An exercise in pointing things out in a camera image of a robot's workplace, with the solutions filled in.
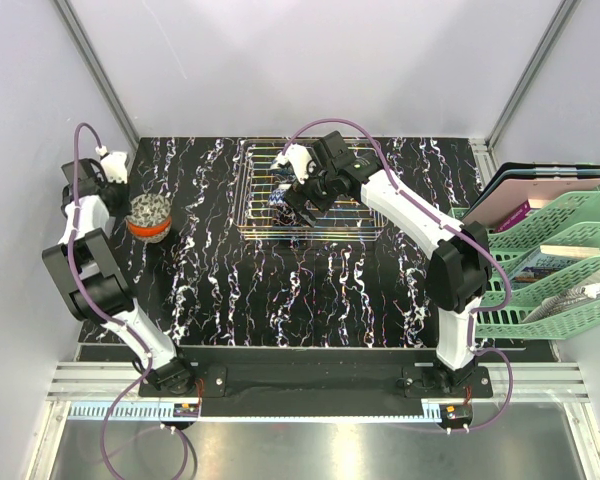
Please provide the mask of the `blue white floral bowl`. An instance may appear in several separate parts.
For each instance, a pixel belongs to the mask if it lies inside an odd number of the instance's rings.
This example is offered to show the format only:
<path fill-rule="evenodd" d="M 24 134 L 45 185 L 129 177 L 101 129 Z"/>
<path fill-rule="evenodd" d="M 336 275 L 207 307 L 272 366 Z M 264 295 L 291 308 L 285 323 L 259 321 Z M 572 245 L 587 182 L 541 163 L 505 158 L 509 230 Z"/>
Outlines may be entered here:
<path fill-rule="evenodd" d="M 280 208 L 286 205 L 285 195 L 291 188 L 289 183 L 280 183 L 276 189 L 274 189 L 268 197 L 267 205 L 272 208 Z"/>

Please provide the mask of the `orange patterned bowl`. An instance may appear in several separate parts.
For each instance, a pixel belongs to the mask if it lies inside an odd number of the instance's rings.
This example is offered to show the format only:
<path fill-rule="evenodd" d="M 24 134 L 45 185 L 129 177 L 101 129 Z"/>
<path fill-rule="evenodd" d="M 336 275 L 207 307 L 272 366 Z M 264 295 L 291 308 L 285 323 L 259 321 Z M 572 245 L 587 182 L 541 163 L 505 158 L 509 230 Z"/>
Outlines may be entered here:
<path fill-rule="evenodd" d="M 145 193 L 131 200 L 126 225 L 131 234 L 145 243 L 156 244 L 166 238 L 172 225 L 169 198 Z"/>

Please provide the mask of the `wire dish rack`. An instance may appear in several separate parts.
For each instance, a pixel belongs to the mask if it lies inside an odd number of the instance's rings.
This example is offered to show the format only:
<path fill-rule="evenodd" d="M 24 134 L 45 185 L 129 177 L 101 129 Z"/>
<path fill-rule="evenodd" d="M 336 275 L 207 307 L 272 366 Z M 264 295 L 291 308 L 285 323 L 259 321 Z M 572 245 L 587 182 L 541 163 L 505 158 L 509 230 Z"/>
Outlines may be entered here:
<path fill-rule="evenodd" d="M 310 154 L 309 178 L 300 182 L 276 157 L 283 139 L 247 139 L 237 174 L 233 224 L 245 240 L 371 242 L 387 226 L 359 203 L 351 183 L 324 178 L 326 162 Z"/>

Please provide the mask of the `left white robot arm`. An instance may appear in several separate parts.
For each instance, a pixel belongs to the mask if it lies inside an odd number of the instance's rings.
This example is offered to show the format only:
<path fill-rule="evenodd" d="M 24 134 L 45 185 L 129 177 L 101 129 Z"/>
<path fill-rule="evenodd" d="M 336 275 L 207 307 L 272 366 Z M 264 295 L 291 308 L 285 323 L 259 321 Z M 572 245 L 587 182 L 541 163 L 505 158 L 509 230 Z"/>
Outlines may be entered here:
<path fill-rule="evenodd" d="M 109 241 L 113 220 L 131 214 L 135 205 L 126 160 L 126 153 L 115 151 L 62 166 L 66 225 L 42 260 L 76 320 L 117 336 L 135 354 L 134 367 L 153 389 L 183 396 L 195 386 L 195 369 L 141 308 Z"/>

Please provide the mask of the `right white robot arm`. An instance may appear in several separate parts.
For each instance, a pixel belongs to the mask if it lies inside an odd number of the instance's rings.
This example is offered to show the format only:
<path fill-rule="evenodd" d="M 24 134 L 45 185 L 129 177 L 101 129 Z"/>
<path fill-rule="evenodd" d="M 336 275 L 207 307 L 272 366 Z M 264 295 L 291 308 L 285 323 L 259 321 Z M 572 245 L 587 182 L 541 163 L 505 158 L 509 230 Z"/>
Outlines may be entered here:
<path fill-rule="evenodd" d="M 416 242 L 428 260 L 425 291 L 438 311 L 436 358 L 419 382 L 450 397 L 466 389 L 477 367 L 473 315 L 492 275 L 485 227 L 440 212 L 401 182 L 379 151 L 357 154 L 337 131 L 310 146 L 288 144 L 271 166 L 290 171 L 283 200 L 302 223 L 314 225 L 315 210 L 325 213 L 349 197 Z"/>

